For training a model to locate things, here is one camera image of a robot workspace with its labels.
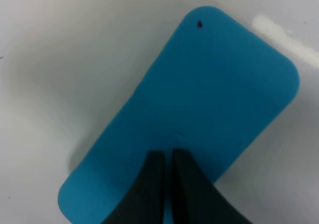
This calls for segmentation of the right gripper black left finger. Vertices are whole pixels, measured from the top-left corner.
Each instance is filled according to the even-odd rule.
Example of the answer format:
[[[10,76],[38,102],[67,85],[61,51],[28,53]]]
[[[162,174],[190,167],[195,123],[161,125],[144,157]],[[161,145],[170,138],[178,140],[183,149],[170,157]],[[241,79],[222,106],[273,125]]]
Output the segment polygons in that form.
[[[165,157],[150,151],[126,195],[104,224],[161,224],[164,213]]]

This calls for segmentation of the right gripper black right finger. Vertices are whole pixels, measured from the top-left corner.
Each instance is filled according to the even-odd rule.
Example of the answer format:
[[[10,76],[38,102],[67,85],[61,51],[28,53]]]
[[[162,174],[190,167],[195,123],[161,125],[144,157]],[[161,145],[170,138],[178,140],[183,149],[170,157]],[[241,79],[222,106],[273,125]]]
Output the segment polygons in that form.
[[[185,149],[172,153],[171,209],[175,224],[249,223],[213,186]]]

